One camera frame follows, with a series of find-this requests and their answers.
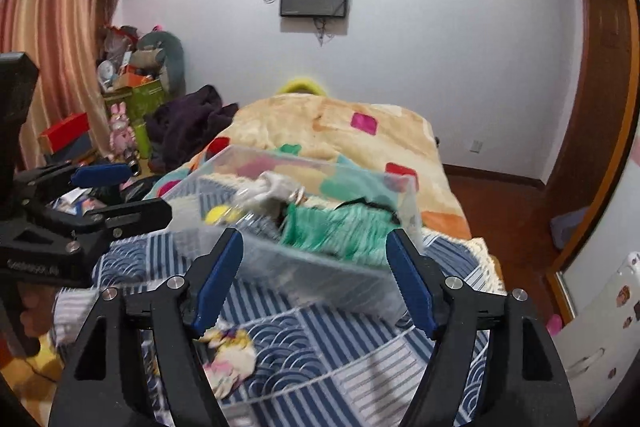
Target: bed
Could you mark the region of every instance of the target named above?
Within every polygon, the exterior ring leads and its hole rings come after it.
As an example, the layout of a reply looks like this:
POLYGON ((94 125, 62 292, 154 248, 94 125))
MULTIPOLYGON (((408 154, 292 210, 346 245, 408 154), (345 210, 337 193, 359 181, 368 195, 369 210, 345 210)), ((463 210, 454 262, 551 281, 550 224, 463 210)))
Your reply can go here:
MULTIPOLYGON (((188 164, 160 180, 151 196, 180 180, 230 143, 354 164, 373 171, 410 174, 418 185, 424 228, 422 251, 446 275, 473 288, 502 293, 502 282, 482 239, 472 239, 451 193, 429 123, 397 106, 339 102, 288 94, 240 110, 234 123, 188 164)), ((232 187, 220 186, 221 198, 232 187)), ((101 288, 136 293, 184 273, 172 232, 113 243, 94 270, 94 288, 60 292, 53 343, 64 354, 101 288)), ((256 350, 256 370, 221 406, 232 426, 397 425, 428 363, 433 343, 408 316, 395 324, 321 303, 297 307, 281 295, 236 280, 222 319, 245 329, 256 350)), ((484 373, 488 335, 478 332, 456 425, 473 416, 484 373)), ((203 363, 211 353, 198 348, 203 363)), ((156 418, 172 425, 154 370, 151 337, 143 342, 148 387, 156 418)))

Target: dark purple blanket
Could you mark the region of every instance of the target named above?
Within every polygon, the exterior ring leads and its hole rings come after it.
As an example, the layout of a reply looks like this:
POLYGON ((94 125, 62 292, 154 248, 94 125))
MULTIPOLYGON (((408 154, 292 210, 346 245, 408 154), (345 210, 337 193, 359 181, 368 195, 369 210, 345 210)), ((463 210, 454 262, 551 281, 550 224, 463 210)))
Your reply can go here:
MULTIPOLYGON (((229 127, 237 111, 237 103, 223 107, 216 88, 204 86, 145 115, 146 134, 155 148, 160 146, 164 170, 172 171, 229 127)), ((157 161, 154 170, 162 170, 157 161)))

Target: beige blanket with colorful squares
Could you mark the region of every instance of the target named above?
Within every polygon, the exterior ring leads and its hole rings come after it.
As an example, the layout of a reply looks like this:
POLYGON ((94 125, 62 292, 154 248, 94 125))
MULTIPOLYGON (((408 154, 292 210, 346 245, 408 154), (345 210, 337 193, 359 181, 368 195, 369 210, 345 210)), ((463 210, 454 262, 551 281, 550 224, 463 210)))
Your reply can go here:
MULTIPOLYGON (((449 188, 431 125, 397 105, 351 103, 312 94, 281 94, 240 109, 218 143, 273 150, 292 146, 299 156, 335 162, 340 155, 378 172, 417 178, 422 222, 469 239, 468 223, 449 188)), ((201 164, 206 154, 191 164, 201 164)))

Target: pink square pattern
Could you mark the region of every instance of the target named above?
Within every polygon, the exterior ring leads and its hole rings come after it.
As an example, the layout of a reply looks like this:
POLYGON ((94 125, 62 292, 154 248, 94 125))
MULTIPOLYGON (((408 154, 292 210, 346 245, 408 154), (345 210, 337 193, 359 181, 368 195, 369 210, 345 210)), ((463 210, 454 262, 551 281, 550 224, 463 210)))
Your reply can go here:
POLYGON ((351 117, 351 127, 354 129, 360 129, 371 136, 375 136, 378 131, 378 120, 368 114, 355 112, 351 117))

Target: plastic bin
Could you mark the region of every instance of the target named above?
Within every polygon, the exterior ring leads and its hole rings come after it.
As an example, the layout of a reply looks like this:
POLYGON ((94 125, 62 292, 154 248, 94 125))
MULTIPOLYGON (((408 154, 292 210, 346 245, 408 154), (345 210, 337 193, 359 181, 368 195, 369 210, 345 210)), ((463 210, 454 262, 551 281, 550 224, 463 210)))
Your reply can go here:
MULTIPOLYGON (((288 174, 305 186, 306 192, 333 201, 367 198, 395 207, 401 226, 416 245, 421 244, 420 217, 412 176, 372 172, 293 155, 230 146, 169 190, 163 198, 171 204, 178 253, 194 258, 209 253, 223 232, 206 225, 204 216, 223 203, 214 198, 216 182, 208 174, 237 174, 255 179, 273 170, 288 174)), ((359 266, 308 253, 243 233, 244 257, 238 279, 256 282, 281 292, 295 305, 324 302, 352 312, 375 315, 390 323, 406 311, 396 281, 388 267, 359 266)))

